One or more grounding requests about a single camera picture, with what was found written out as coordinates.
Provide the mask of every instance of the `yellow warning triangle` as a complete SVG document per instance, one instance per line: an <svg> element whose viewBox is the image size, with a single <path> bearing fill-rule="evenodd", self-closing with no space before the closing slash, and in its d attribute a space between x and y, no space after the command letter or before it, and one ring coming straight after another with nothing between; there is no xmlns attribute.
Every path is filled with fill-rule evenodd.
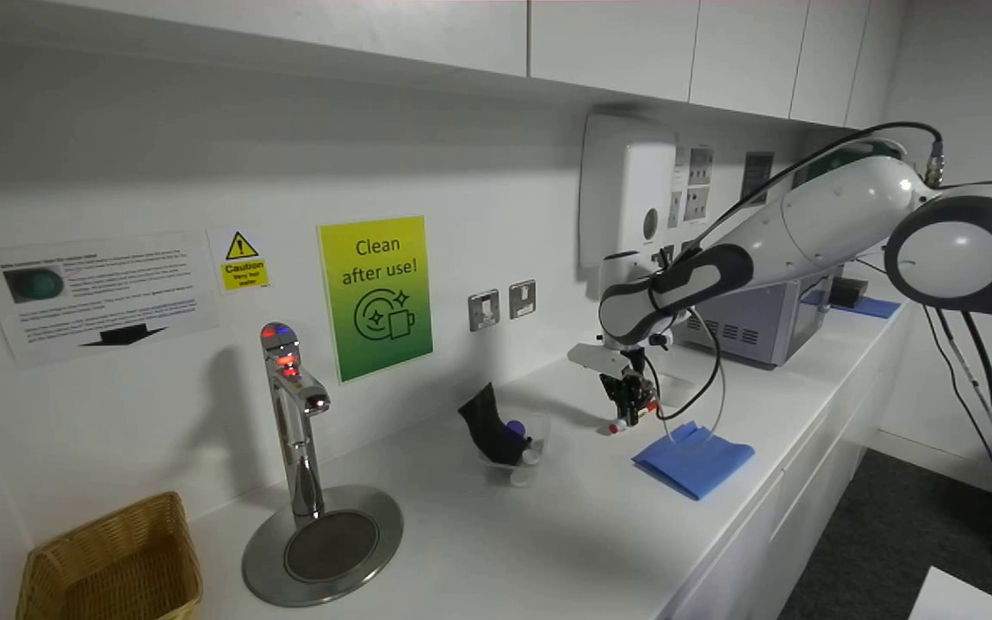
<svg viewBox="0 0 992 620"><path fill-rule="evenodd" d="M259 253L241 230L234 230L225 262L244 262L244 260L259 260Z"/></svg>

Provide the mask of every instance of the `yellow sign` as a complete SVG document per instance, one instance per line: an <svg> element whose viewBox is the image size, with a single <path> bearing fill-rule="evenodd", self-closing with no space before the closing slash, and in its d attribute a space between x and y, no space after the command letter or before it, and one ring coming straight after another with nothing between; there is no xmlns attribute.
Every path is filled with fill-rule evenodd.
<svg viewBox="0 0 992 620"><path fill-rule="evenodd" d="M322 227L340 378L431 353L427 227L422 218Z"/></svg>
<svg viewBox="0 0 992 620"><path fill-rule="evenodd" d="M244 260L259 260L259 247L241 230L234 230L225 262L244 262Z"/></svg>
<svg viewBox="0 0 992 620"><path fill-rule="evenodd" d="M221 266L221 281L225 288L265 288L268 286L268 270L241 230L232 235L232 246Z"/></svg>

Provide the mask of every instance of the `tap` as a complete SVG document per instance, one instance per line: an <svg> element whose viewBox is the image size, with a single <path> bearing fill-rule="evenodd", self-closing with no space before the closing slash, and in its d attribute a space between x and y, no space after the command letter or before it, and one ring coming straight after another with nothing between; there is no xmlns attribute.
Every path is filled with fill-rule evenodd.
<svg viewBox="0 0 992 620"><path fill-rule="evenodd" d="M326 390L303 371L301 340L291 323L259 331L265 382L279 425L292 521L325 517L325 487L317 467L314 418L331 408Z"/></svg>

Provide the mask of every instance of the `white label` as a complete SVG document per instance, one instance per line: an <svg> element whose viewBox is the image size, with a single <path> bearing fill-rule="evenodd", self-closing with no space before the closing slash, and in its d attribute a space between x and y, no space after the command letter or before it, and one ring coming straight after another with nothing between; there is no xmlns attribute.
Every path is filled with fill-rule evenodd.
<svg viewBox="0 0 992 620"><path fill-rule="evenodd" d="M215 316L205 235L0 247L0 327L16 362L123 347Z"/></svg>

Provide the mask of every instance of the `clean after use sign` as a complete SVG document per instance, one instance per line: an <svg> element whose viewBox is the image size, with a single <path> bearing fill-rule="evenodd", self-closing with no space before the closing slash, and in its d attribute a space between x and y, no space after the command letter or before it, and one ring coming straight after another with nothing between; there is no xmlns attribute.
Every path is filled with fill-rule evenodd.
<svg viewBox="0 0 992 620"><path fill-rule="evenodd" d="M431 353L423 218L322 227L340 378Z"/></svg>

